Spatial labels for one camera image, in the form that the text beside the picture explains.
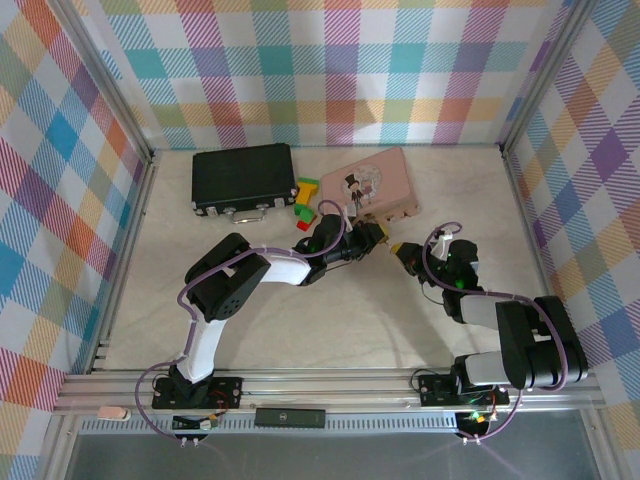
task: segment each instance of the cartoon figure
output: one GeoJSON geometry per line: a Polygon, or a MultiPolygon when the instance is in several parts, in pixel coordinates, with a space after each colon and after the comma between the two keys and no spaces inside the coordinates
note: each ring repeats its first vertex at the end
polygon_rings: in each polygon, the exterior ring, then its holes
{"type": "Polygon", "coordinates": [[[365,197],[369,199],[369,205],[371,205],[370,193],[373,192],[373,187],[371,186],[371,179],[365,178],[364,180],[362,180],[362,187],[363,187],[362,193],[364,194],[365,197]]]}
{"type": "Polygon", "coordinates": [[[362,208],[362,197],[364,196],[360,191],[360,182],[356,180],[353,173],[350,173],[344,179],[347,182],[347,188],[351,190],[351,201],[355,204],[356,210],[362,208]]]}

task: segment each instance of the toy block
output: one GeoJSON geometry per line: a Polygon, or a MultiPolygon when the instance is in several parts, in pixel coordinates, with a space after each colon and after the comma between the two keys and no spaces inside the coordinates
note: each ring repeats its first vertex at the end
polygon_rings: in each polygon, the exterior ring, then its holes
{"type": "Polygon", "coordinates": [[[308,183],[309,181],[314,181],[309,180],[308,178],[303,179],[305,181],[301,180],[302,179],[298,179],[298,196],[296,197],[296,203],[309,205],[309,200],[311,200],[311,197],[318,193],[318,184],[308,183]]]}
{"type": "Polygon", "coordinates": [[[299,177],[298,183],[308,183],[309,185],[315,185],[317,187],[320,185],[320,180],[314,180],[313,178],[299,177]]]}
{"type": "Polygon", "coordinates": [[[300,209],[300,213],[298,214],[298,217],[300,217],[300,220],[302,220],[304,223],[311,223],[314,216],[315,213],[313,212],[313,210],[305,205],[302,206],[302,208],[300,209]]]}
{"type": "Polygon", "coordinates": [[[298,227],[303,232],[306,232],[307,230],[309,230],[309,227],[311,226],[311,224],[316,220],[316,217],[317,215],[314,215],[309,223],[305,223],[302,220],[298,220],[296,227],[298,227]]]}

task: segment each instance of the yellow object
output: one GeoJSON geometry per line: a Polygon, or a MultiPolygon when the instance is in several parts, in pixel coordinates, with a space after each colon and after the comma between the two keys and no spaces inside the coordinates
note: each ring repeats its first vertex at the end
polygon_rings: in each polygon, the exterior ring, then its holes
{"type": "Polygon", "coordinates": [[[318,193],[318,186],[311,183],[298,182],[298,196],[296,197],[296,203],[300,205],[309,205],[311,197],[318,193]]]}

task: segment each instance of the pink book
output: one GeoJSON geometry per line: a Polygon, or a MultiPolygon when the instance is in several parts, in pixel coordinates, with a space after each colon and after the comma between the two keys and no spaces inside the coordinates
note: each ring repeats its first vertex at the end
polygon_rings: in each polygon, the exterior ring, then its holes
{"type": "Polygon", "coordinates": [[[350,217],[394,222],[420,213],[402,148],[395,147],[328,173],[322,198],[346,206],[350,217]]]}

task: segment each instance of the top hat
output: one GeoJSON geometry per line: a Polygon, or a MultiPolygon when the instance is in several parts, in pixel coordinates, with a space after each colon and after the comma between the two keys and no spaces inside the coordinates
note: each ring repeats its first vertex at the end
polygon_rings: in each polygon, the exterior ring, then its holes
{"type": "Polygon", "coordinates": [[[347,182],[349,184],[349,188],[351,188],[351,185],[353,185],[354,183],[360,183],[358,180],[356,180],[356,178],[353,176],[353,173],[350,173],[349,175],[347,175],[345,177],[345,182],[347,182]]]}

